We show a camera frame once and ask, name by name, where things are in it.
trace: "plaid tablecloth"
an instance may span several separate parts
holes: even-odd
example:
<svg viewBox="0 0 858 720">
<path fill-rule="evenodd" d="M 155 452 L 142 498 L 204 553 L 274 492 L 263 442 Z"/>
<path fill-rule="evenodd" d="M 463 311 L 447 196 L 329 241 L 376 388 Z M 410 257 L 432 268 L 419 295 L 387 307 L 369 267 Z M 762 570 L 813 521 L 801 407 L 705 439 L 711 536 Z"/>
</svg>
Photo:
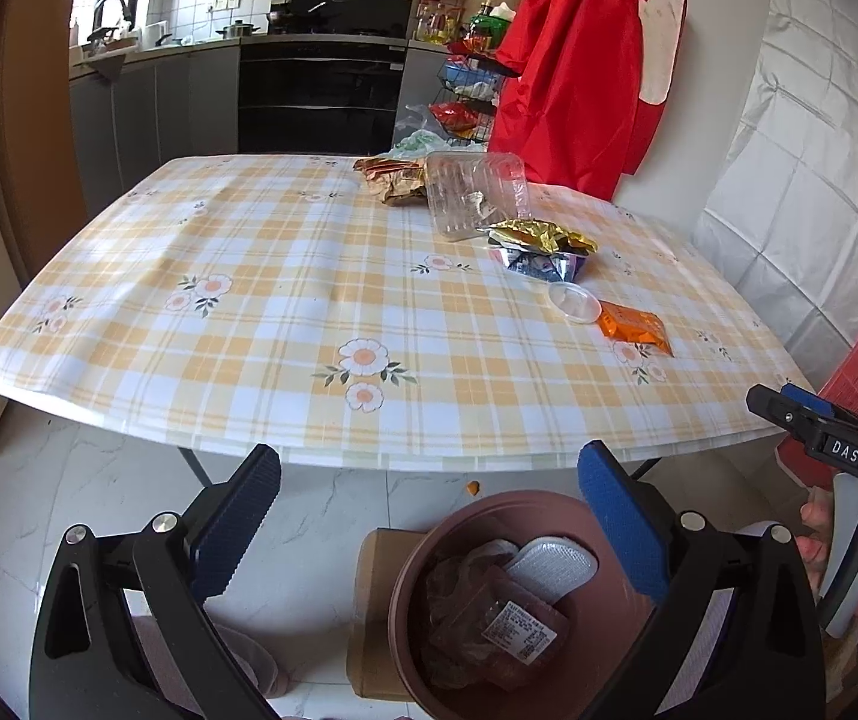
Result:
<svg viewBox="0 0 858 720">
<path fill-rule="evenodd" d="M 387 208 L 352 159 L 193 157 L 107 208 L 0 320 L 0 394 L 172 445 L 397 469 L 571 466 L 773 432 L 762 382 L 805 385 L 689 245 L 560 187 L 536 214 L 596 239 L 580 281 L 656 312 L 675 353 L 567 322 L 484 239 Z"/>
</svg>

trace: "dish rack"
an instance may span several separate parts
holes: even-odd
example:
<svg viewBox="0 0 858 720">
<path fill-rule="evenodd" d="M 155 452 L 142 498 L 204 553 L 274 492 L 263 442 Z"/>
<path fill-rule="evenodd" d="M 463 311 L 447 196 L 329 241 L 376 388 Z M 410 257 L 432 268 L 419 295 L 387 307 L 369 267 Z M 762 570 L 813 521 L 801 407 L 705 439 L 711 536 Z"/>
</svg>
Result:
<svg viewBox="0 0 858 720">
<path fill-rule="evenodd" d="M 488 143 L 493 135 L 499 94 L 517 74 L 477 53 L 452 53 L 437 77 L 442 89 L 429 110 L 453 146 Z"/>
</svg>

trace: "metal bolt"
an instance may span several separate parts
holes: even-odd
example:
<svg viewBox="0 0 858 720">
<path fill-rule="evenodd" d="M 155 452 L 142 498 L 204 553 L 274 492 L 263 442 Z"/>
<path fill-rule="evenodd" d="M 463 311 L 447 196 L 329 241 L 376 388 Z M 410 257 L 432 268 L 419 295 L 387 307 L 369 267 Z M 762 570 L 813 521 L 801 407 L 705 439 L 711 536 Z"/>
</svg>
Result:
<svg viewBox="0 0 858 720">
<path fill-rule="evenodd" d="M 77 544 L 85 538 L 85 525 L 73 525 L 66 531 L 66 543 Z"/>
<path fill-rule="evenodd" d="M 679 520 L 687 531 L 701 531 L 706 526 L 706 518 L 699 512 L 683 512 Z"/>
<path fill-rule="evenodd" d="M 152 521 L 152 529 L 157 533 L 168 533 L 176 527 L 176 522 L 179 522 L 179 518 L 172 512 L 157 514 Z"/>
<path fill-rule="evenodd" d="M 792 533 L 789 533 L 789 529 L 785 525 L 773 525 L 770 533 L 781 544 L 788 544 L 792 541 Z"/>
</svg>

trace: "orange wrapper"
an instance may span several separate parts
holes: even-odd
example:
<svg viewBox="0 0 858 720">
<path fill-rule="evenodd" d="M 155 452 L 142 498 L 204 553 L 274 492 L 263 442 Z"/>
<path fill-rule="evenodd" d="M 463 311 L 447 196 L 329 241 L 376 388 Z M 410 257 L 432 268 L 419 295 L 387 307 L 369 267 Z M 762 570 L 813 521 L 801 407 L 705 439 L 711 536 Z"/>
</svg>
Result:
<svg viewBox="0 0 858 720">
<path fill-rule="evenodd" d="M 605 300 L 600 300 L 599 304 L 603 307 L 599 326 L 605 336 L 628 343 L 651 343 L 672 357 L 672 347 L 666 338 L 662 319 L 648 311 L 606 303 Z"/>
</svg>

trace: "wall socket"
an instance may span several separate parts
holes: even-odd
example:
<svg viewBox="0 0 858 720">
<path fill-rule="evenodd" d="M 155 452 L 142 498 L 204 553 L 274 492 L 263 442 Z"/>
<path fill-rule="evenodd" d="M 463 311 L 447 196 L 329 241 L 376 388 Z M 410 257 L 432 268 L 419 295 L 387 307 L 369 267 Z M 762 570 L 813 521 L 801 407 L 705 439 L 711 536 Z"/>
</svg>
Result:
<svg viewBox="0 0 858 720">
<path fill-rule="evenodd" d="M 213 0 L 209 4 L 209 12 L 215 13 L 217 10 L 233 10 L 239 7 L 241 0 Z"/>
</svg>

